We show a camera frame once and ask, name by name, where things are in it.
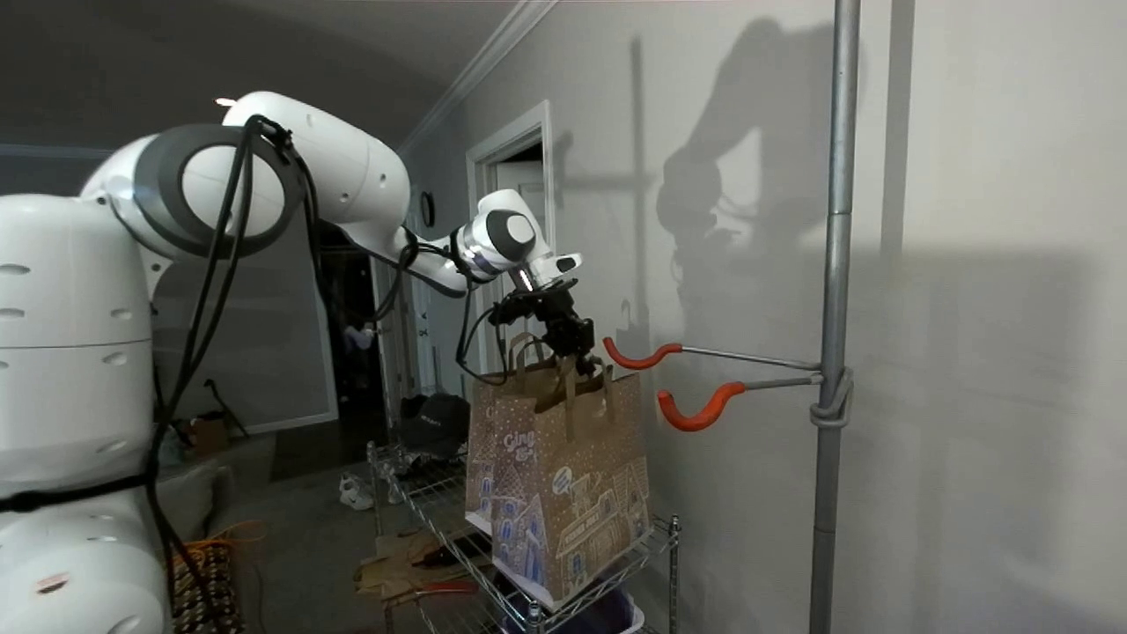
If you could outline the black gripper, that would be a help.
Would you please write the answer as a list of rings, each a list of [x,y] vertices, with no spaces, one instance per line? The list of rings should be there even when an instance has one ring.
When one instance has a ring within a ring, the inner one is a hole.
[[[542,342],[558,356],[587,356],[596,345],[596,329],[574,310],[568,284],[509,292],[488,310],[493,325],[513,325],[518,316],[536,316],[542,325]]]

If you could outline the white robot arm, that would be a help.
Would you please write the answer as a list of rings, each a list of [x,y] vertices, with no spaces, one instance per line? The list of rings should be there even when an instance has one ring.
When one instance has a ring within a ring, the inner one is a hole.
[[[451,295],[500,273],[508,319],[582,360],[579,259],[513,191],[425,239],[406,226],[406,162],[367,130],[278,93],[216,123],[114,150],[79,195],[0,198],[0,634],[171,634],[171,545],[157,446],[180,386],[151,378],[151,295],[198,256],[201,298],[180,367],[198,370],[237,264],[304,214]]]

